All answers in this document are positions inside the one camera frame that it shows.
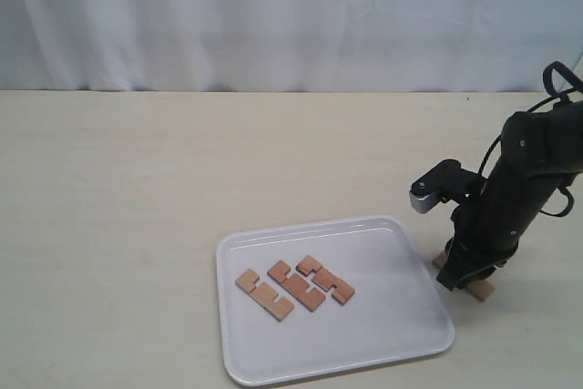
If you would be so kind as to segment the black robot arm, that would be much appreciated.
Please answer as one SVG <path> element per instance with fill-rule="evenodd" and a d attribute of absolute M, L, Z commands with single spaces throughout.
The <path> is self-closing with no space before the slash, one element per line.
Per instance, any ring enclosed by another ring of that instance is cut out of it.
<path fill-rule="evenodd" d="M 491 275 L 551 195 L 582 171 L 582 106 L 517 112 L 503 126 L 501 153 L 478 195 L 454 209 L 454 236 L 436 279 L 448 290 Z"/>

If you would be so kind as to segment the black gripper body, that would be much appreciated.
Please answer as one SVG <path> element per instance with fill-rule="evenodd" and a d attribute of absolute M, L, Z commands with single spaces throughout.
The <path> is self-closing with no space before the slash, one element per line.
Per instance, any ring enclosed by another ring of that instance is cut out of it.
<path fill-rule="evenodd" d="M 452 213 L 455 234 L 444 269 L 481 271 L 507 259 L 559 185 L 558 174 L 526 177 L 499 160 L 480 195 Z"/>

